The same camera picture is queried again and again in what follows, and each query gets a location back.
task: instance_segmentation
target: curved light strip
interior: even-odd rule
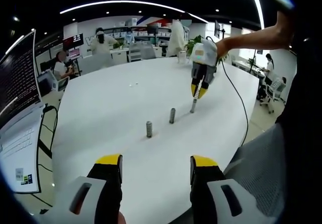
[[[19,43],[19,41],[20,41],[23,37],[24,37],[24,35],[20,36],[20,38],[19,38],[19,39],[17,39],[17,40],[15,41],[15,43],[13,43],[13,44],[12,44],[12,46],[10,46],[10,47],[9,47],[9,49],[6,51],[6,54],[8,54],[8,53],[12,50],[12,48],[13,48],[13,47],[15,47],[15,45],[16,45],[16,44],[18,44],[18,43]]]
[[[172,8],[172,7],[169,7],[169,6],[166,6],[166,5],[162,5],[162,4],[154,4],[154,3],[141,2],[141,1],[117,0],[117,1],[103,1],[103,2],[96,2],[96,3],[91,3],[91,4],[84,4],[84,5],[80,5],[80,6],[77,6],[77,7],[73,7],[71,9],[67,9],[67,10],[61,11],[60,14],[64,14],[64,13],[67,13],[67,12],[72,11],[72,10],[75,10],[75,9],[80,9],[80,8],[84,8],[84,7],[88,7],[88,6],[93,6],[93,5],[99,5],[99,4],[116,4],[116,3],[146,4],[146,5],[163,7],[163,8],[166,8],[166,9],[172,9],[172,10],[178,11],[180,13],[185,13],[185,11],[182,11],[180,9]]]
[[[258,12],[258,17],[260,18],[261,28],[264,29],[265,28],[264,27],[264,17],[263,17],[263,11],[262,11],[260,0],[254,0],[254,1],[256,4],[257,12]]]
[[[206,24],[209,24],[209,22],[207,21],[207,20],[204,20],[204,19],[202,19],[202,18],[200,18],[200,17],[198,17],[198,16],[196,16],[196,15],[193,15],[193,14],[189,14],[191,17],[194,17],[194,18],[196,18],[196,19],[199,19],[199,20],[201,20],[201,21],[203,21],[203,22],[205,22]]]

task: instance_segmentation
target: ceiling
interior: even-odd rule
[[[103,4],[77,9],[65,14],[60,11],[71,7],[110,0],[0,0],[4,12],[4,27],[2,27],[0,52],[3,54],[10,45],[21,35],[25,35],[32,28],[37,29],[36,41],[43,40],[46,36],[62,30],[64,25],[76,21],[85,21],[93,18],[116,15],[138,15],[142,11],[144,16],[177,18],[181,13],[161,7],[141,4]],[[233,27],[248,27],[257,30],[260,28],[259,17],[254,0],[136,0],[162,4],[192,13],[208,21],[218,20],[228,23],[232,21]],[[260,0],[264,12],[265,26],[273,25],[276,20],[276,9]],[[192,19],[193,22],[202,21],[190,17],[188,14],[182,18]]]

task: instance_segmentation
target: floor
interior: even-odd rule
[[[59,99],[62,98],[62,92],[51,92],[43,98],[44,103],[48,103],[49,105],[53,105],[56,108],[59,106]],[[260,106],[259,102],[256,101],[253,114],[250,119],[249,129],[247,133],[247,137],[245,143],[251,141],[256,138],[261,133],[265,132],[269,129],[274,123],[276,118],[282,113],[284,109],[284,104],[282,102],[274,102],[272,103],[274,107],[274,113],[269,114],[268,109],[265,106]],[[44,124],[53,129],[55,120],[54,111],[49,112],[45,115]],[[42,127],[41,129],[41,140],[50,147],[51,143],[51,132],[46,128]],[[38,163],[42,164],[44,167],[52,170],[51,159],[44,154],[42,150],[39,151],[38,154]],[[37,197],[41,198],[45,202],[53,205],[54,204],[54,184],[52,173],[42,166],[39,166],[39,179],[41,185],[41,193],[35,194]],[[48,209],[49,206],[40,200],[36,199],[34,196],[30,194],[21,195],[16,194],[15,197],[22,203],[25,209],[31,213],[39,213],[41,209]]]

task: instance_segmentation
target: laptop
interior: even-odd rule
[[[40,192],[38,138],[44,104],[35,75],[35,31],[0,61],[0,170],[16,193]]]

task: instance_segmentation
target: black shirt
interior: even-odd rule
[[[287,165],[287,196],[282,222],[311,223],[319,217],[321,192],[320,3],[318,0],[292,1],[294,9],[278,3],[279,10],[294,20],[293,44],[297,51],[297,74],[285,109],[277,119],[283,128]]]

